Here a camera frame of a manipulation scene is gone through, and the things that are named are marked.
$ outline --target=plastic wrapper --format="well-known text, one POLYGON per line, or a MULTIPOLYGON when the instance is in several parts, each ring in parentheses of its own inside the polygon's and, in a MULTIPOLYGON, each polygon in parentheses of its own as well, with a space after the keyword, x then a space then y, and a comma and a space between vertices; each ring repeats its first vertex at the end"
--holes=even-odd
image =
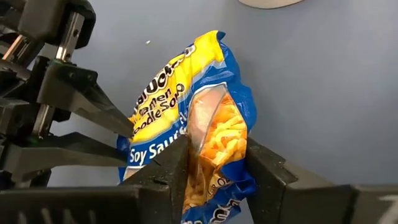
POLYGON ((129 154, 121 180, 187 134, 188 182, 182 223, 223 223, 240 212, 255 190, 244 168, 248 132, 256 121, 251 91, 217 30, 195 39, 142 92, 130 117, 134 137, 118 137, 129 154))

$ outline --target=yellow label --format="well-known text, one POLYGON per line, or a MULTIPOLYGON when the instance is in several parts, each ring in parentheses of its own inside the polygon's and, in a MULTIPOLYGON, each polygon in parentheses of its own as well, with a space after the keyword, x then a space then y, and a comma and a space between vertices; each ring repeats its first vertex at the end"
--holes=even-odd
POLYGON ((130 118, 134 123, 131 142, 150 141, 178 121, 178 102, 190 91, 193 79, 212 63, 224 61, 217 33, 214 30, 195 39, 149 83, 130 118))

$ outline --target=black plastic bracket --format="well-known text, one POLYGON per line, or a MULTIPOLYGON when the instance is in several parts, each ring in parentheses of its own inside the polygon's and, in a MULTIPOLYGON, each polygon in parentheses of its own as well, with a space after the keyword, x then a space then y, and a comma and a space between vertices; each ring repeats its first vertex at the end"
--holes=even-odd
POLYGON ((76 44, 76 49, 87 46, 94 29, 96 15, 87 0, 35 0, 19 2, 24 5, 18 31, 35 40, 59 45, 64 26, 71 13, 81 14, 85 21, 76 44))
POLYGON ((246 164, 257 183, 254 223, 395 223, 398 186, 335 185, 249 139, 246 164))
POLYGON ((16 7, 18 6, 19 0, 4 0, 0 1, 0 24, 12 29, 12 30, 18 30, 18 24, 19 24, 19 19, 21 18, 21 12, 19 12, 17 9, 10 7, 10 4, 16 4, 16 7))
POLYGON ((4 190, 1 223, 178 224, 188 145, 188 138, 181 136, 117 187, 4 190))
POLYGON ((110 131, 131 137, 133 124, 98 86, 97 76, 94 71, 52 60, 37 102, 71 111, 110 131))
POLYGON ((57 166, 122 167, 127 159, 111 146, 80 133, 71 133, 49 136, 37 142, 9 144, 2 161, 0 169, 11 173, 13 182, 25 182, 41 170, 57 166))
POLYGON ((23 136, 23 125, 35 119, 37 107, 23 100, 0 98, 0 133, 8 136, 23 136))

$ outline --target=blue-gray background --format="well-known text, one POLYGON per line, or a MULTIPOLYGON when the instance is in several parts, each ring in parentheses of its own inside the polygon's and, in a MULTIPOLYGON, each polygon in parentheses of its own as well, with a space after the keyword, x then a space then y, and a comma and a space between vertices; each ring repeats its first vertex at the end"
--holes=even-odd
MULTIPOLYGON (((237 0, 91 2, 96 27, 73 61, 99 72, 124 113, 195 37, 223 30, 254 93, 254 139, 337 183, 398 184, 398 1, 304 0, 270 11, 237 0)), ((72 131, 109 145, 116 137, 77 117, 53 126, 72 131)), ((117 182, 115 168, 61 167, 50 185, 117 182)), ((230 223, 248 223, 243 210, 230 223)))

